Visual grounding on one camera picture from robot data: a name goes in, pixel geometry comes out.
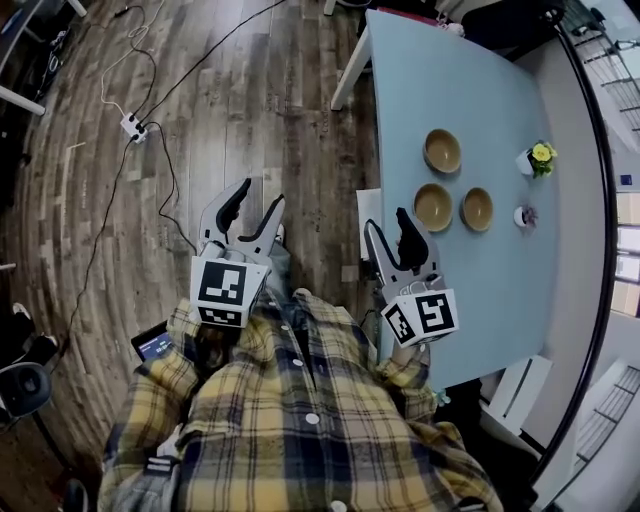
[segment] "table leg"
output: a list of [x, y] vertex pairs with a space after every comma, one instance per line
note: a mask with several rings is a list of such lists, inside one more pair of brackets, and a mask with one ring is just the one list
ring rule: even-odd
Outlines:
[[73, 7], [73, 9], [78, 13], [78, 16], [84, 18], [87, 15], [87, 10], [84, 6], [79, 2], [79, 0], [67, 0], [69, 5]]
[[371, 58], [371, 44], [369, 42], [369, 27], [364, 29], [364, 32], [358, 40], [356, 49], [353, 51], [347, 68], [342, 74], [338, 88], [336, 89], [333, 98], [331, 99], [331, 110], [341, 110], [344, 106], [347, 96], [353, 90], [353, 86], [356, 80], [362, 73], [364, 66]]
[[38, 116], [44, 115], [44, 112], [45, 112], [45, 109], [42, 105], [38, 105], [37, 103], [34, 103], [33, 101], [28, 100], [27, 98], [24, 98], [23, 96], [20, 96], [19, 94], [16, 94], [15, 92], [2, 87], [1, 85], [0, 85], [0, 99], [8, 101], [9, 103], [13, 103], [18, 107], [27, 109], [29, 112], [33, 112]]
[[331, 16], [333, 14], [333, 9], [336, 6], [336, 0], [327, 0], [324, 3], [324, 14], [325, 16]]

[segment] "small vase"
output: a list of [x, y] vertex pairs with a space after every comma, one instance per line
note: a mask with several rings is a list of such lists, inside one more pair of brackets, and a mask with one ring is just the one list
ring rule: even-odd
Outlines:
[[520, 172], [525, 176], [533, 175], [533, 167], [529, 161], [529, 151], [531, 150], [527, 149], [526, 151], [523, 151], [520, 153], [518, 158], [516, 158], [516, 165], [518, 166], [518, 169], [520, 169]]
[[522, 206], [518, 206], [516, 208], [516, 211], [513, 212], [513, 222], [516, 223], [516, 226], [520, 226], [521, 228], [526, 228], [527, 224], [524, 222], [524, 219], [522, 218]]

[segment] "white cable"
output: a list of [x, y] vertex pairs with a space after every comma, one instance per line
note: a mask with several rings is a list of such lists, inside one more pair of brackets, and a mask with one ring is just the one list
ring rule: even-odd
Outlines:
[[120, 113], [122, 114], [122, 117], [125, 116], [124, 114], [124, 110], [122, 110], [122, 107], [120, 105], [118, 105], [115, 101], [107, 101], [104, 98], [104, 77], [106, 76], [106, 74], [111, 71], [113, 68], [115, 68], [118, 64], [120, 64], [124, 59], [126, 59], [129, 55], [131, 55], [135, 50], [138, 49], [138, 45], [140, 43], [142, 43], [142, 41], [144, 40], [145, 37], [147, 37], [147, 34], [149, 33], [149, 29], [151, 28], [151, 25], [153, 25], [154, 21], [156, 21], [156, 18], [158, 17], [158, 13], [160, 12], [160, 9], [162, 9], [162, 6], [164, 5], [166, 0], [162, 0], [160, 2], [160, 5], [158, 6], [158, 9], [156, 10], [155, 15], [153, 16], [153, 18], [151, 19], [151, 21], [145, 25], [140, 25], [138, 28], [134, 28], [131, 32], [129, 32], [127, 34], [127, 39], [135, 39], [136, 37], [139, 36], [139, 39], [133, 43], [131, 46], [132, 48], [125, 53], [122, 57], [120, 57], [117, 61], [115, 61], [113, 64], [111, 64], [111, 66], [109, 66], [107, 69], [105, 69], [102, 73], [102, 76], [100, 77], [100, 101], [102, 103], [104, 103], [105, 105], [114, 105], [118, 108], [118, 110], [120, 111]]

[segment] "power strip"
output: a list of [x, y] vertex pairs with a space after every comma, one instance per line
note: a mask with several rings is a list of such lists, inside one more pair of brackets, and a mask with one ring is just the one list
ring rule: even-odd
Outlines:
[[149, 135], [149, 132], [142, 126], [142, 124], [140, 124], [138, 118], [131, 112], [122, 118], [120, 126], [124, 128], [124, 131], [127, 132], [129, 138], [133, 139], [136, 144], [143, 142], [144, 139], [147, 138], [147, 135]]

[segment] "phone screen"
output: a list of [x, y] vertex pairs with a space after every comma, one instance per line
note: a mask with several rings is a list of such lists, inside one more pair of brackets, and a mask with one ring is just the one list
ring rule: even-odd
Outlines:
[[160, 354], [167, 350], [169, 345], [171, 345], [169, 333], [163, 332], [159, 336], [139, 345], [137, 351], [142, 360], [146, 361], [147, 359], [154, 359], [160, 356]]

